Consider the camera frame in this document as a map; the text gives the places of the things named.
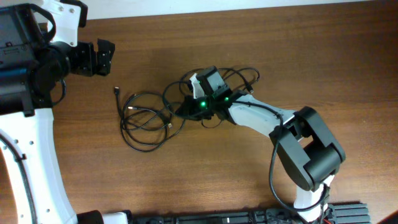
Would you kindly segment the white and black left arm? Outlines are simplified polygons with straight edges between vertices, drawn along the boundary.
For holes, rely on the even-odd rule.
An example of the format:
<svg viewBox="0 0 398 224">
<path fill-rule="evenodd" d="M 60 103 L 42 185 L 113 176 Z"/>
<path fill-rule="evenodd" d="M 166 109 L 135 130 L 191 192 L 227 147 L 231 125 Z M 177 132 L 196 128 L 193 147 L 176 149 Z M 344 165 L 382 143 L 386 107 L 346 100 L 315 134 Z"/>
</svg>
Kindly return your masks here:
<svg viewBox="0 0 398 224">
<path fill-rule="evenodd" d="M 88 8 L 81 1 L 1 8 L 1 152 L 19 223 L 131 223 L 127 210 L 76 213 L 53 139 L 51 92 L 67 75 L 106 76 L 115 45 L 78 41 Z"/>
</svg>

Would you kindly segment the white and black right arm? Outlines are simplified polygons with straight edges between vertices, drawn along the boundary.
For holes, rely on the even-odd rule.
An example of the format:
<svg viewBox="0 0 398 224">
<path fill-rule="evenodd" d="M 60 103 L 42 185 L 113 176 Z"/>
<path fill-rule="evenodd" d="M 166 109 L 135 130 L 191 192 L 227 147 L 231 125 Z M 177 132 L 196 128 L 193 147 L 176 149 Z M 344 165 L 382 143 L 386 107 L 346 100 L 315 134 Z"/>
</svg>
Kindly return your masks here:
<svg viewBox="0 0 398 224">
<path fill-rule="evenodd" d="M 313 108 L 284 110 L 256 100 L 244 91 L 228 90 L 216 98 L 186 96 L 176 114 L 190 120 L 210 119 L 217 115 L 220 120 L 251 128 L 268 137 L 274 146 L 269 183 L 273 183 L 275 160 L 280 159 L 297 186 L 294 204 L 290 206 L 282 202 L 281 205 L 305 223 L 323 222 L 331 181 L 346 154 Z"/>
</svg>

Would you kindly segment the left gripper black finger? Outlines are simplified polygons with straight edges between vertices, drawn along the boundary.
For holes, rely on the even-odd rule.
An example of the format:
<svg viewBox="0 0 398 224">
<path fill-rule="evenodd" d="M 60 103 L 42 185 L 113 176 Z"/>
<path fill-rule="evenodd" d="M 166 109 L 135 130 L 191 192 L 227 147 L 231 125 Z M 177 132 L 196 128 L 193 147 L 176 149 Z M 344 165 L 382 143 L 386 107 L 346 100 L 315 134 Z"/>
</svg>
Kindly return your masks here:
<svg viewBox="0 0 398 224">
<path fill-rule="evenodd" d="M 97 66 L 96 74 L 107 76 L 111 71 L 111 51 L 98 51 L 97 52 Z"/>
<path fill-rule="evenodd" d="M 114 52 L 115 52 L 115 44 L 114 43 L 112 43 L 108 40 L 98 39 L 97 44 L 98 44 L 98 52 L 101 55 L 107 55 L 110 58 L 113 57 Z"/>
</svg>

